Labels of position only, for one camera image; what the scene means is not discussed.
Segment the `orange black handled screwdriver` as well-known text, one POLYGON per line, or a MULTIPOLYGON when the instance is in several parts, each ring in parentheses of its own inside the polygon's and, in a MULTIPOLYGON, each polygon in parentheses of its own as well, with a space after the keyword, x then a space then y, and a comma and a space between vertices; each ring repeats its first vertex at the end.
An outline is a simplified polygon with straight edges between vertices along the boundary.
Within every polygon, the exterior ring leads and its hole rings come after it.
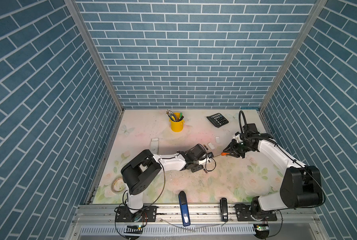
POLYGON ((228 155, 229 155, 229 153, 221 153, 219 155, 214 156, 213 158, 224 157, 224 156, 228 156, 228 155))

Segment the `white remote control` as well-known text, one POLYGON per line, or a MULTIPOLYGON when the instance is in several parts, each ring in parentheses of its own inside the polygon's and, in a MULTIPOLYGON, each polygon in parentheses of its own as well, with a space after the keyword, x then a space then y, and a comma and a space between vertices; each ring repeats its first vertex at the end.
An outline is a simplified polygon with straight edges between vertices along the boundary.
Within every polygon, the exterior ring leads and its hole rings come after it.
POLYGON ((150 141, 149 150, 151 151, 152 154, 158 154, 158 148, 159 148, 159 139, 152 138, 150 141))

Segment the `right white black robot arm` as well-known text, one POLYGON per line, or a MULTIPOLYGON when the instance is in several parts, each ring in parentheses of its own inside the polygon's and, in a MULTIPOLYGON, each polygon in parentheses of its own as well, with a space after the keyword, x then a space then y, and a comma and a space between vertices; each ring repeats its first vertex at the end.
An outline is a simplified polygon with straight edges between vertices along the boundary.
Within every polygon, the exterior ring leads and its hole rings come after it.
POLYGON ((240 128, 223 156, 244 158, 248 152, 259 152, 279 167, 283 176, 278 192, 255 197, 251 212, 269 212, 283 209, 315 208, 324 204, 325 192, 321 186, 321 174, 317 167, 306 165, 284 150, 268 133, 259 133, 255 124, 240 128))

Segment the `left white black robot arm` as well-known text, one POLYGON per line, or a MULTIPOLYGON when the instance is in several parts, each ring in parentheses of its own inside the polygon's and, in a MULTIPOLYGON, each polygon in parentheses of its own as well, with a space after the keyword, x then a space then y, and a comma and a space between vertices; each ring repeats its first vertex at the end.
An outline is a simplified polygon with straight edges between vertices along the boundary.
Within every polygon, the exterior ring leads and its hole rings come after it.
POLYGON ((159 173, 184 170, 194 173, 204 169, 213 157, 213 153, 207 152, 200 144, 172 155, 153 154, 150 150, 142 151, 121 169, 127 190, 127 202, 124 206, 132 214, 145 210, 147 207, 144 206, 142 192, 159 173))

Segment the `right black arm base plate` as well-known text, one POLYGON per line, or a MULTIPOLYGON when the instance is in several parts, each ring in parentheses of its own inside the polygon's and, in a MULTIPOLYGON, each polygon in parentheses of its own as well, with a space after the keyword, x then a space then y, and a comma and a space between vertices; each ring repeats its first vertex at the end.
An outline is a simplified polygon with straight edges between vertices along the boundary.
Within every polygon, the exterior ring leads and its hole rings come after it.
POLYGON ((274 211, 262 211, 257 206, 251 206, 246 204, 236 204, 234 205, 237 220, 239 222, 249 222, 249 221, 277 221, 277 216, 274 211))

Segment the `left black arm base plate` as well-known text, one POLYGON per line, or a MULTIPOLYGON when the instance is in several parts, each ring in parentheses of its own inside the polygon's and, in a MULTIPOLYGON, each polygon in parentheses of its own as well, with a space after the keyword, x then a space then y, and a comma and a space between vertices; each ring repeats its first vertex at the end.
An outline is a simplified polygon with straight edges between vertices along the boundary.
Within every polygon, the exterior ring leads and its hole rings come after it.
POLYGON ((157 206, 151 206, 136 213, 131 213, 125 206, 119 206, 116 209, 115 221, 119 223, 135 222, 155 222, 157 215, 157 206))

